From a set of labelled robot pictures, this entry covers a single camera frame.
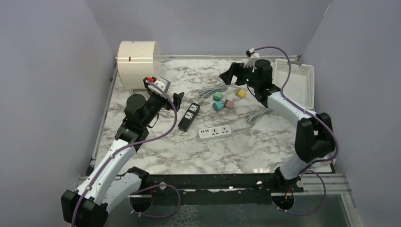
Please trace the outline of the black power strip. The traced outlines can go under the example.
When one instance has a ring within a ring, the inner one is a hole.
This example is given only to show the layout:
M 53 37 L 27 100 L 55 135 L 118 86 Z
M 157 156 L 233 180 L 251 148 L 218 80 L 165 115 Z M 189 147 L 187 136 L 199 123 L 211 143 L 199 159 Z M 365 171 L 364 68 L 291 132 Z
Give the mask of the black power strip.
M 191 105 L 185 112 L 183 118 L 180 120 L 178 124 L 178 129 L 187 132 L 190 126 L 192 125 L 195 117 L 198 115 L 199 111 L 200 111 L 200 105 L 197 103 L 191 103 Z

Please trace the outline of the white power strip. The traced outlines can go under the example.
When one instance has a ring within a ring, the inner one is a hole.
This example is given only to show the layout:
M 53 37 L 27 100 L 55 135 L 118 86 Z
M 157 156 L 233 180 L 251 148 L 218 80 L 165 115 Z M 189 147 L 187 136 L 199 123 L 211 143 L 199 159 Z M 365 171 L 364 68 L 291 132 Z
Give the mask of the white power strip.
M 212 128 L 200 129 L 198 131 L 198 134 L 201 141 L 208 141 L 208 140 L 216 140 L 230 137 L 232 134 L 232 130 L 229 125 L 223 125 Z

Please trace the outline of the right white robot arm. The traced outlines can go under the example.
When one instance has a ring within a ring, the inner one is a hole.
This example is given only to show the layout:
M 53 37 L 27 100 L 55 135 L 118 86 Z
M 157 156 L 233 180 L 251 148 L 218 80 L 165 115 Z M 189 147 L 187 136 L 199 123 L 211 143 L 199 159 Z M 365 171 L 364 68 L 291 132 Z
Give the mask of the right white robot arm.
M 265 107 L 281 114 L 296 129 L 295 154 L 274 172 L 273 187 L 278 192 L 289 189 L 299 175 L 336 149 L 331 118 L 326 113 L 304 110 L 283 94 L 273 83 L 273 68 L 269 60 L 257 60 L 252 67 L 234 62 L 220 74 L 226 85 L 236 77 L 235 85 L 247 85 L 254 89 L 255 98 Z

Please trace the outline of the green usb charger plug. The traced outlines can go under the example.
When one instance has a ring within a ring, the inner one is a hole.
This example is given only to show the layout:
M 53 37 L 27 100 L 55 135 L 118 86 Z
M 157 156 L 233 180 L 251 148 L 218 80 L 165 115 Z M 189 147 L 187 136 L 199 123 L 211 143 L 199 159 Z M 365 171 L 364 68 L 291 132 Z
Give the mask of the green usb charger plug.
M 212 99 L 213 99 L 214 101 L 221 101 L 222 96 L 223 96 L 223 93 L 222 93 L 222 92 L 216 91 L 216 92 L 214 93 Z

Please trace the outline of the teal usb charger plug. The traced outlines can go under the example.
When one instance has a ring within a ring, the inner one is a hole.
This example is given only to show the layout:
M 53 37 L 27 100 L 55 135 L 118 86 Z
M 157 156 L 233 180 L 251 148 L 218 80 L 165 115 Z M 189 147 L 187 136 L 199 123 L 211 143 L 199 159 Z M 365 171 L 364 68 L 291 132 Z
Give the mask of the teal usb charger plug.
M 212 107 L 214 111 L 218 112 L 224 108 L 224 104 L 221 101 L 217 101 L 212 104 Z

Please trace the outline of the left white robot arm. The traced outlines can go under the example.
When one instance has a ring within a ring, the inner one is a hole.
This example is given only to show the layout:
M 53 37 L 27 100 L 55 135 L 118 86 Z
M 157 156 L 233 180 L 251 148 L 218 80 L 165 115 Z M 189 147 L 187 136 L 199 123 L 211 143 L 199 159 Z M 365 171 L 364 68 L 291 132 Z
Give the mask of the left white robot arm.
M 167 94 L 149 92 L 146 99 L 141 94 L 131 95 L 126 101 L 125 118 L 115 139 L 100 164 L 76 190 L 66 190 L 61 197 L 63 218 L 76 227 L 102 227 L 111 211 L 129 194 L 143 194 L 148 190 L 148 172 L 137 167 L 133 172 L 116 176 L 139 150 L 143 143 L 158 140 L 148 139 L 148 125 L 164 108 L 172 110 L 174 116 L 180 109 L 184 93 L 175 93 L 173 99 Z

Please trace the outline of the pink usb charger plug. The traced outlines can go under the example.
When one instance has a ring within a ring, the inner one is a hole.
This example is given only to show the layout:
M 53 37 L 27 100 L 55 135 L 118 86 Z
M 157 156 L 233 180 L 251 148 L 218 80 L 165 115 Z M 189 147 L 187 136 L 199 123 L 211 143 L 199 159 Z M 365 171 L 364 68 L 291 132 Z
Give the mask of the pink usb charger plug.
M 226 99 L 224 101 L 224 108 L 233 109 L 234 108 L 234 102 L 232 100 Z

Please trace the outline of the yellow usb charger plug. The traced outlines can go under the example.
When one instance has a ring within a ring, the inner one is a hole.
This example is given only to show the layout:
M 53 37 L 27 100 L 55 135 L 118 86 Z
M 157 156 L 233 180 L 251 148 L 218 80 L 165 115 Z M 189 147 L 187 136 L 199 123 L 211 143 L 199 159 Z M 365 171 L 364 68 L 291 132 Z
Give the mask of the yellow usb charger plug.
M 246 90 L 244 89 L 239 89 L 237 90 L 236 94 L 235 94 L 238 98 L 243 99 L 246 95 Z

